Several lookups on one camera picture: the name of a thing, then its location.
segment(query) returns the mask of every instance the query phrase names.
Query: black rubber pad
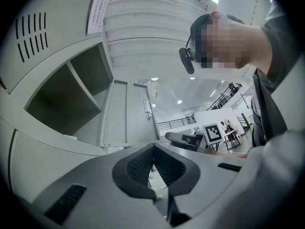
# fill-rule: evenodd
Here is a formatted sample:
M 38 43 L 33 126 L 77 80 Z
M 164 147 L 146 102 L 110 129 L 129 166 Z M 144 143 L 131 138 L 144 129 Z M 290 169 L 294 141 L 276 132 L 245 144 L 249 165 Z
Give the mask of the black rubber pad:
M 235 171 L 235 172 L 239 172 L 240 169 L 242 168 L 241 166 L 234 166 L 234 165 L 230 165 L 227 163 L 220 163 L 218 165 L 218 167 L 223 168 L 223 169 L 227 169 L 227 170 L 231 170 L 231 171 Z
M 114 165 L 113 181 L 130 197 L 155 201 L 155 192 L 148 188 L 153 164 L 167 185 L 169 195 L 173 197 L 190 193 L 200 177 L 200 169 L 193 161 L 159 144 L 149 144 Z
M 83 196 L 86 187 L 73 184 L 63 195 L 44 213 L 46 217 L 62 225 L 75 205 Z

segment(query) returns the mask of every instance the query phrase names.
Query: open cabinet door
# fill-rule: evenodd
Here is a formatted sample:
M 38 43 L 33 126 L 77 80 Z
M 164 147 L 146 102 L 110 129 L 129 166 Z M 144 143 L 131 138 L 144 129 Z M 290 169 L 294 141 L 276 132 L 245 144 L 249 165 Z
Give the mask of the open cabinet door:
M 103 110 L 100 146 L 135 146 L 160 140 L 147 86 L 113 80 Z

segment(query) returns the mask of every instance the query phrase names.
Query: paper sign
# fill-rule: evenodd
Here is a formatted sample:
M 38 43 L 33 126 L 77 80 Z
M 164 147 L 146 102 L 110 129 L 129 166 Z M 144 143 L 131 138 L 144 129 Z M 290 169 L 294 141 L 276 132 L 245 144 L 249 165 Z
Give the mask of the paper sign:
M 93 0 L 88 20 L 87 34 L 98 33 L 102 31 L 102 24 L 108 1 L 109 0 Z

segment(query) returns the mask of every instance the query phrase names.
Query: door handle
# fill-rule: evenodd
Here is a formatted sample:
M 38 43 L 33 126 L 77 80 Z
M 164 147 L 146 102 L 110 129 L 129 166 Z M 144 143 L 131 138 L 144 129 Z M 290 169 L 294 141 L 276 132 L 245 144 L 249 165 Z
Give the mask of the door handle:
M 145 113 L 148 113 L 147 119 L 150 120 L 153 116 L 153 111 L 151 109 L 151 104 L 150 104 L 149 100 L 147 100 L 147 99 L 143 100 L 143 102 L 144 102 L 144 111 L 145 111 Z

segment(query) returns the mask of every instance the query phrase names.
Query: headset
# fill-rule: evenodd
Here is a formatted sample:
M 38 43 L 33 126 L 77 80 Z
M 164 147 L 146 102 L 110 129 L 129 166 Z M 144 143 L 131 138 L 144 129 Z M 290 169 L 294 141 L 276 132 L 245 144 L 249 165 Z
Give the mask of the headset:
M 186 71 L 189 74 L 193 74 L 195 72 L 194 67 L 192 65 L 192 61 L 195 60 L 194 55 L 191 52 L 190 48 L 187 48 L 189 42 L 190 42 L 191 36 L 189 37 L 189 40 L 187 40 L 186 47 L 179 49 L 179 55 L 180 59 L 186 69 Z
M 204 50 L 201 49 L 201 29 L 204 29 L 207 24 L 212 24 L 212 18 L 209 14 L 204 14 L 197 18 L 191 26 L 191 35 L 187 40 L 186 47 L 179 49 L 181 62 L 189 74 L 195 72 L 192 64 L 192 61 L 195 60 L 201 65 L 201 68 L 212 68 L 212 62 L 209 62 L 206 57 L 203 57 L 202 51 Z M 190 47 L 188 48 L 188 44 L 191 40 L 195 44 L 195 52 L 193 52 Z

